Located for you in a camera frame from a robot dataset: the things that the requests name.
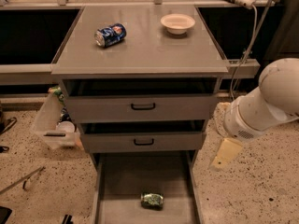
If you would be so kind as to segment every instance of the wire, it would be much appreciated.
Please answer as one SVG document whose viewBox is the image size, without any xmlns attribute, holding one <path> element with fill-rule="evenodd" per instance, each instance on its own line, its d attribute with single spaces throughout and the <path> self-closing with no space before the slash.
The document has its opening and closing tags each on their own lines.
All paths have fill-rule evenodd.
<svg viewBox="0 0 299 224">
<path fill-rule="evenodd" d="M 17 122 L 17 118 L 15 118 L 15 117 L 12 117 L 12 118 L 8 119 L 7 120 L 7 126 L 4 128 L 4 130 L 2 130 L 0 132 L 0 135 L 7 132 L 7 131 L 9 131 L 12 128 L 12 126 L 14 126 L 16 124 L 16 122 Z"/>
<path fill-rule="evenodd" d="M 264 20 L 266 14 L 267 14 L 269 8 L 271 7 L 272 2 L 273 2 L 273 0 L 268 0 L 268 1 L 267 1 L 267 4 L 266 4 L 265 7 L 264 7 L 263 14 L 262 14 L 262 16 L 261 16 L 261 18 L 260 18 L 259 24 L 257 25 L 257 27 L 256 27 L 256 29 L 255 29 L 254 40 L 256 39 L 257 34 L 260 32 L 260 29 L 261 29 L 261 27 L 262 27 L 262 25 L 263 25 L 263 20 Z M 242 63 L 244 63 L 244 62 L 246 61 L 246 59 L 247 59 L 247 57 L 248 57 L 248 55 L 249 55 L 249 53 L 250 53 L 250 49 L 251 49 L 251 47 L 249 46 L 248 49 L 247 49 L 247 51 L 245 52 L 244 56 L 241 58 L 239 66 L 238 66 L 238 67 L 236 68 L 236 70 L 234 71 L 233 78 L 232 78 L 232 82 L 234 82 L 234 77 L 235 77 L 235 73 L 236 73 L 236 71 L 237 71 L 238 68 L 242 65 Z M 230 95 L 231 95 L 232 99 L 234 100 L 234 95 L 233 95 L 233 85 L 232 85 L 232 83 L 231 83 L 231 88 L 230 88 Z"/>
<path fill-rule="evenodd" d="M 238 82 L 238 79 L 235 81 L 235 84 L 234 84 L 234 79 L 235 79 L 235 74 L 237 73 L 237 71 L 239 70 L 240 66 L 246 62 L 246 59 L 250 53 L 250 50 L 251 50 L 251 47 L 255 41 L 255 37 L 256 37 L 256 24 L 257 24 L 257 20 L 258 20 L 258 11 L 257 11 L 257 8 L 256 6 L 252 5 L 253 9 L 254 9 L 254 23 L 253 23 L 253 30 L 252 30 L 252 36 L 251 36 L 251 40 L 250 40 L 250 43 L 249 43 L 249 46 L 247 48 L 247 50 L 245 51 L 244 55 L 241 57 L 241 59 L 239 60 L 238 62 L 238 67 L 234 70 L 233 72 L 233 75 L 232 75 L 232 80 L 231 80 L 231 84 L 230 84 L 230 95 L 231 95 L 231 98 L 234 100 L 235 97 L 234 97 L 234 89 L 235 89 L 235 86 Z"/>
</svg>

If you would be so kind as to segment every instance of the green can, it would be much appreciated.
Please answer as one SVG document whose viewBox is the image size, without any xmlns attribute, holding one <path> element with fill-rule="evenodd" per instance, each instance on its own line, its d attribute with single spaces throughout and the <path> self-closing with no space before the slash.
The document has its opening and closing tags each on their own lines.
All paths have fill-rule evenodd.
<svg viewBox="0 0 299 224">
<path fill-rule="evenodd" d="M 146 208 L 162 209 L 164 196 L 160 193 L 141 193 L 141 205 Z"/>
</svg>

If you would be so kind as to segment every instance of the cabinet top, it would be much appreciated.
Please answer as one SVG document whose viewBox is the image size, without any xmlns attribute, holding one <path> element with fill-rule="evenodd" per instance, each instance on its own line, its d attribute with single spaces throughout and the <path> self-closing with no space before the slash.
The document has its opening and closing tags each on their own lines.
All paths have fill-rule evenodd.
<svg viewBox="0 0 299 224">
<path fill-rule="evenodd" d="M 185 35 L 171 35 L 160 19 L 172 13 L 193 17 L 195 26 Z M 94 32 L 117 22 L 126 28 L 124 40 L 108 48 L 96 45 Z M 52 73 L 218 75 L 227 72 L 227 64 L 194 6 L 111 5 L 84 8 Z"/>
</svg>

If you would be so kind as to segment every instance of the bottom drawer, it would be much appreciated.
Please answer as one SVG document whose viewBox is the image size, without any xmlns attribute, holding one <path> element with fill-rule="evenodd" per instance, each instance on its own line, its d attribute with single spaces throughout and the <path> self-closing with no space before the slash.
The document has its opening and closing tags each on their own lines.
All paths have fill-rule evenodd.
<svg viewBox="0 0 299 224">
<path fill-rule="evenodd" d="M 100 157 L 92 224 L 200 223 L 186 152 Z M 141 205 L 143 192 L 161 193 L 161 210 Z"/>
</svg>

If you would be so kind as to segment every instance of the white cable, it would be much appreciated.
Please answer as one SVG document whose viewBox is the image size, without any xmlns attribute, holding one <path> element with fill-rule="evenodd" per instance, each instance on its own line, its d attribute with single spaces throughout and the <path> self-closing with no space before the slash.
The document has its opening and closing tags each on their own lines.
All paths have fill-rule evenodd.
<svg viewBox="0 0 299 224">
<path fill-rule="evenodd" d="M 251 40 L 250 40 L 250 43 L 249 43 L 249 46 L 247 48 L 247 50 L 245 51 L 245 54 L 249 54 L 250 53 L 250 50 L 254 41 L 255 41 L 255 36 L 256 36 L 256 23 L 257 23 L 257 20 L 258 20 L 258 11 L 256 9 L 256 6 L 252 5 L 253 9 L 254 9 L 254 23 L 253 23 L 253 30 L 252 30 L 252 36 L 251 36 Z M 234 83 L 234 78 L 235 78 L 235 74 L 237 73 L 238 69 L 240 68 L 240 66 L 245 62 L 245 60 L 247 59 L 247 56 L 243 56 L 240 61 L 238 62 L 238 67 L 234 70 L 233 72 L 233 75 L 232 75 L 232 81 L 231 81 L 231 84 L 230 84 L 230 95 L 231 95 L 231 98 L 234 100 L 235 97 L 234 97 L 234 89 L 235 89 L 235 86 L 237 84 L 237 81 L 238 79 L 235 81 L 235 84 L 233 86 L 233 83 Z"/>
</svg>

